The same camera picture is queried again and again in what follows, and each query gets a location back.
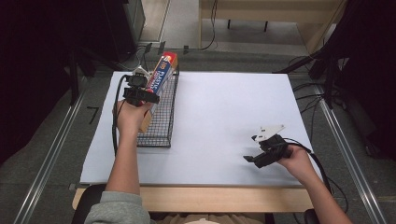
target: cable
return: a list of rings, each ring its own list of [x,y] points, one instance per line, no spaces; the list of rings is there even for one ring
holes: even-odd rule
[[[343,59],[343,66],[341,67],[341,71],[344,70],[345,65],[346,65],[346,58]]]
[[[320,174],[323,178],[324,185],[326,186],[327,190],[330,193],[332,193],[332,189],[330,188],[330,183],[329,183],[329,180],[327,179],[326,173],[324,172],[324,168],[323,168],[322,164],[320,163],[318,157],[315,155],[315,153],[313,153],[311,149],[305,147],[304,145],[297,142],[296,140],[293,140],[291,138],[283,138],[283,139],[295,142],[295,143],[288,143],[288,144],[292,145],[292,146],[302,147],[308,153],[308,155],[314,160],[315,164],[318,166],[318,168],[320,170]]]
[[[313,96],[321,96],[321,97],[323,97],[323,95],[324,95],[324,94],[312,94],[312,95],[306,95],[306,96],[302,96],[302,97],[298,97],[298,98],[296,98],[296,101],[298,101],[298,100],[302,100],[302,99],[305,99],[305,98],[309,98],[309,97],[313,97]]]
[[[322,85],[324,85],[324,84],[323,83],[316,83],[316,82],[308,82],[308,83],[304,83],[304,84],[298,85],[298,86],[294,87],[292,90],[293,90],[293,92],[296,92],[296,91],[299,91],[300,89],[305,88],[305,87],[322,86]]]
[[[294,217],[294,220],[297,222],[297,224],[302,224],[302,223],[298,220],[297,215],[296,215],[295,213],[293,213],[293,217]]]
[[[132,52],[127,52],[127,54],[128,54],[128,56],[126,57],[126,59],[124,59],[122,62],[120,62],[120,63],[126,63],[130,58],[131,58],[131,56],[133,55],[133,53]]]
[[[312,106],[310,106],[310,105],[313,104],[315,101],[320,101],[321,99],[323,99],[323,98],[322,98],[322,97],[318,97],[318,98],[315,98],[314,100],[312,100],[311,102],[309,102],[309,103],[306,105],[306,107],[304,108],[304,110],[300,111],[300,114],[303,114],[305,111],[307,111],[307,110],[313,108],[314,105],[312,105]]]
[[[139,54],[139,52],[140,52],[142,49],[145,49],[145,48],[138,49],[137,52],[134,54],[135,57],[136,57],[136,59],[137,59],[137,66],[135,66],[134,68],[129,68],[129,67],[123,65],[122,63],[117,63],[117,65],[119,65],[119,66],[125,68],[127,71],[134,71],[134,70],[141,64],[141,61],[140,61],[140,58],[139,58],[139,55],[138,55],[138,54]]]
[[[118,149],[118,146],[117,146],[117,119],[119,117],[120,112],[118,112],[117,103],[119,101],[120,88],[121,88],[122,81],[127,77],[129,77],[129,76],[123,75],[121,77],[119,86],[117,87],[117,91],[116,91],[116,99],[115,99],[114,105],[113,105],[113,125],[112,125],[111,132],[112,132],[112,136],[113,136],[114,154],[117,154],[117,149]]]
[[[315,117],[315,112],[317,111],[317,107],[319,102],[322,100],[322,97],[318,99],[318,101],[314,105],[314,111],[312,112],[312,118],[311,118],[311,135],[309,136],[309,141],[312,143],[313,137],[314,137],[314,117]]]
[[[211,11],[211,15],[210,15],[210,21],[212,23],[212,31],[213,31],[213,36],[212,36],[212,40],[210,41],[209,45],[207,45],[204,48],[200,48],[200,49],[189,49],[191,51],[193,50],[207,50],[210,46],[212,46],[213,42],[215,41],[216,38],[216,31],[215,31],[215,22],[216,22],[216,13],[218,10],[218,0],[215,0],[212,6],[212,11]],[[185,49],[174,49],[174,48],[163,48],[163,49],[170,49],[170,50],[185,50]]]
[[[304,57],[305,57],[305,56],[297,56],[297,57],[291,59],[291,60],[289,61],[289,66],[291,65],[291,63],[292,63],[294,60],[299,59],[299,58],[304,58]],[[310,69],[306,66],[306,64],[304,64],[304,67],[305,67],[306,71],[309,72]]]
[[[120,106],[120,109],[119,109],[119,111],[117,112],[117,118],[119,117],[119,115],[120,115],[120,112],[121,112],[121,109],[122,109],[122,107],[123,107],[123,105],[125,104],[125,100],[122,100],[122,103],[121,103],[121,106]]]
[[[346,201],[346,208],[345,208],[344,212],[347,213],[347,211],[349,210],[349,202],[348,202],[348,200],[347,200],[347,195],[344,193],[344,191],[341,189],[341,187],[338,186],[338,185],[335,183],[335,181],[333,181],[332,179],[330,179],[328,176],[327,176],[327,178],[335,185],[336,188],[338,188],[338,189],[340,190],[341,194],[343,195],[344,200]]]
[[[149,68],[148,68],[148,62],[146,61],[146,52],[143,54],[143,62],[144,62],[144,65],[145,65],[145,69],[148,72]]]

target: white paper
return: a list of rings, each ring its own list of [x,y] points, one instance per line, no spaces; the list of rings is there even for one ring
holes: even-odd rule
[[[124,74],[115,72],[111,80],[81,183],[106,183],[109,177],[114,161],[111,109]],[[262,153],[251,139],[261,126],[279,124],[286,127],[282,137],[312,148],[287,75],[180,72],[172,146],[138,149],[140,183],[300,185],[277,163],[259,169],[243,158]]]

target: wire basket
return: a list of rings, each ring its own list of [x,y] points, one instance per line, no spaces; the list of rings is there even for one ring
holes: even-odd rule
[[[145,133],[139,133],[137,136],[138,147],[171,146],[178,75],[179,69],[177,66],[174,74],[169,77],[160,102],[152,115],[148,130]]]

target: metal frame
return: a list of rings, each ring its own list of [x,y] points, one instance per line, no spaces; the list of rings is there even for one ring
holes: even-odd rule
[[[64,144],[64,139],[69,133],[70,127],[73,124],[73,121],[77,115],[79,107],[81,106],[82,99],[85,95],[86,90],[88,89],[90,80],[86,77],[83,77],[81,80],[82,91],[80,96],[77,98],[76,103],[69,107],[66,116],[64,117],[64,121],[62,122],[59,131],[57,132],[55,139],[52,142],[51,147],[49,148],[49,152],[44,159],[43,164],[41,165],[40,170],[35,177],[35,181],[29,188],[21,206],[17,217],[14,220],[14,224],[22,224],[29,223],[30,217],[35,211],[35,206],[37,205],[38,200],[40,199],[41,193],[46,187],[46,183],[50,177],[50,173],[57,161],[57,158],[62,150],[62,146]]]
[[[321,87],[316,86],[315,93],[322,94],[323,92],[324,91]],[[378,201],[361,167],[359,166],[359,163],[356,160],[349,143],[347,142],[347,138],[345,137],[336,116],[324,101],[320,101],[320,106],[327,121],[329,122],[329,125],[332,129],[332,134],[337,141],[341,154],[343,155],[346,162],[346,167],[348,168],[352,179],[355,182],[355,186],[361,196],[364,206],[366,207],[370,219],[373,221],[373,223],[387,223],[385,216],[379,207]]]

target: gray sleeve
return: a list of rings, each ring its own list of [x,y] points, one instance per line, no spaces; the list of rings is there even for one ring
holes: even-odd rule
[[[85,223],[149,224],[150,218],[139,195],[104,191],[100,203],[91,208]]]

